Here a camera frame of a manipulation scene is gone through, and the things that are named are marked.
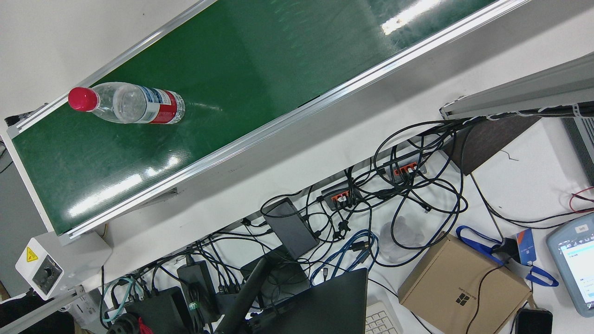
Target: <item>warning sticker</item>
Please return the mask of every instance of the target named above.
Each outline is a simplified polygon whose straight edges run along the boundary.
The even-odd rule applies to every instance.
[[[37,259],[39,259],[39,258],[37,257],[37,255],[35,255],[33,250],[31,250],[31,248],[27,247],[27,262],[35,261]]]

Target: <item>keyboard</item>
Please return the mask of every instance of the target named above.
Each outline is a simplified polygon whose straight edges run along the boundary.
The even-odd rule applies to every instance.
[[[367,307],[365,334],[399,334],[394,323],[381,301]]]

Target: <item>white motor housing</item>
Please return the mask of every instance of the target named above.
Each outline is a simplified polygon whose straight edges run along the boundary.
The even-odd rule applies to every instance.
[[[67,245],[62,245],[54,232],[48,232],[29,241],[15,267],[48,300],[98,273],[111,251],[95,232]]]

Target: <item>bottle label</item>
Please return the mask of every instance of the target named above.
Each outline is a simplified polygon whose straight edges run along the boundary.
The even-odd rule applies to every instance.
[[[173,94],[168,90],[139,86],[147,99],[146,114],[154,114],[148,123],[167,124],[175,117],[178,104]]]

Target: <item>cardboard box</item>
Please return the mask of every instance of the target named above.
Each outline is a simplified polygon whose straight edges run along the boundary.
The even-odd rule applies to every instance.
[[[445,334],[464,334],[476,312],[479,283],[497,264],[447,235],[429,248],[398,289],[400,303]],[[502,267],[481,286],[469,333],[498,333],[531,296],[522,278]]]

